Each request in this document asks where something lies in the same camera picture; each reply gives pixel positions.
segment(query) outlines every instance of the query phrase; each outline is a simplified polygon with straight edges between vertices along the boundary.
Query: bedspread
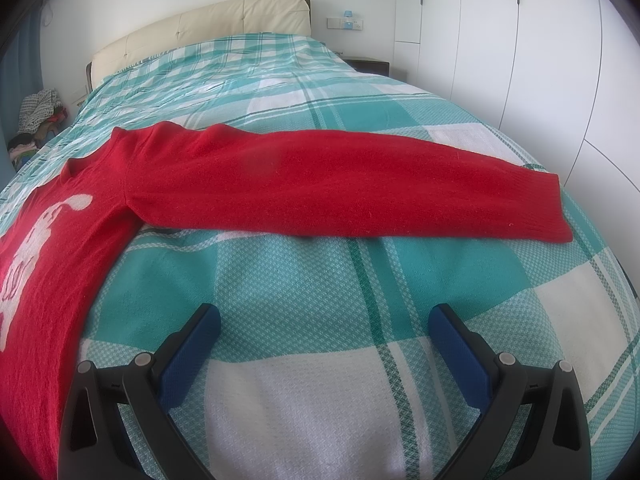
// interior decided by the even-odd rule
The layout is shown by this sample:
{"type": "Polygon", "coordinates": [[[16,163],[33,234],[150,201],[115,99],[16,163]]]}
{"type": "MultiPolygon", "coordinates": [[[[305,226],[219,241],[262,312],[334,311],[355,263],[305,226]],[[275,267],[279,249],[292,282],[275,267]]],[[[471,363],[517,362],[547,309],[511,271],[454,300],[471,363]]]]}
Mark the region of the bedspread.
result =
{"type": "MultiPolygon", "coordinates": [[[[310,38],[247,34],[108,76],[2,191],[0,234],[69,157],[97,149],[114,126],[161,120],[412,136],[545,171],[447,100],[354,72],[310,38]]],[[[603,479],[640,429],[640,314],[606,243],[564,191],[562,203],[574,241],[560,245],[144,226],[102,286],[78,359],[124,364],[214,303],[222,334],[172,417],[216,478],[426,479],[478,415],[426,334],[429,310],[446,302],[495,351],[574,364],[593,478],[603,479]]],[[[122,413],[143,466],[161,478],[127,406],[122,413]]],[[[514,432],[494,474],[516,441],[514,432]]]]}

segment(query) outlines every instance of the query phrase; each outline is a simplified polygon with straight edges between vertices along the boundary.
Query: nightstand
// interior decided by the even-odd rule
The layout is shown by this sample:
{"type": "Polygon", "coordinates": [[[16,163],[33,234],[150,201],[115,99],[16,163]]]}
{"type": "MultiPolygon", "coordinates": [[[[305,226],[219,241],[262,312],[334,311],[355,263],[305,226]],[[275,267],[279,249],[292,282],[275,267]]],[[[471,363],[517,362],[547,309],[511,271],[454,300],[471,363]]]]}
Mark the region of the nightstand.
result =
{"type": "Polygon", "coordinates": [[[362,56],[344,56],[342,60],[347,65],[356,69],[357,72],[385,75],[389,77],[389,63],[386,61],[362,56]]]}

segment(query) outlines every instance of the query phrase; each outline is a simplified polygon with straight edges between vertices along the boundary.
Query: red cloth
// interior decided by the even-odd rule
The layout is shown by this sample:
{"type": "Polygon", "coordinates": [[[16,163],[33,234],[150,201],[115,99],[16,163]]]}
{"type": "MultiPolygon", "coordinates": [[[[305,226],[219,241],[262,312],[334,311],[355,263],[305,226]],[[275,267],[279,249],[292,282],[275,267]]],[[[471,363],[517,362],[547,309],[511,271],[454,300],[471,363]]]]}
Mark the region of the red cloth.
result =
{"type": "Polygon", "coordinates": [[[392,135],[257,135],[217,124],[113,131],[35,189],[0,238],[0,415],[56,477],[84,320],[143,222],[287,235],[568,242],[558,177],[392,135]]]}

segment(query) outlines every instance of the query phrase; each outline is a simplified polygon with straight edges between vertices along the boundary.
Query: curtain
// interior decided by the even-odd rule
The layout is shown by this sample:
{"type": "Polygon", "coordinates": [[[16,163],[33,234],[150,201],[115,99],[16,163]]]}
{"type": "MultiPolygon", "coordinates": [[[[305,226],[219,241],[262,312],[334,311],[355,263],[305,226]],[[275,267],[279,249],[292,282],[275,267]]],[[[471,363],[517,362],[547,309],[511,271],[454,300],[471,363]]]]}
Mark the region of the curtain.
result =
{"type": "Polygon", "coordinates": [[[0,60],[0,189],[15,174],[6,153],[7,142],[18,130],[18,113],[22,99],[42,90],[40,69],[40,11],[39,2],[18,28],[9,48],[0,60]]]}

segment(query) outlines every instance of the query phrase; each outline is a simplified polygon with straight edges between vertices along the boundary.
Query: beige headboard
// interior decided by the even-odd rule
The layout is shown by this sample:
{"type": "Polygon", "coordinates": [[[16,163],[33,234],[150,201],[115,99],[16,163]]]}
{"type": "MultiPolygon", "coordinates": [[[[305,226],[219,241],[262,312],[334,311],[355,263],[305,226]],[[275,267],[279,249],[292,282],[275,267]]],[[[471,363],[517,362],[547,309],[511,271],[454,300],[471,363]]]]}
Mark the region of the beige headboard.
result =
{"type": "Polygon", "coordinates": [[[98,51],[86,67],[89,88],[146,57],[232,34],[311,35],[309,0],[228,0],[151,23],[98,51]]]}

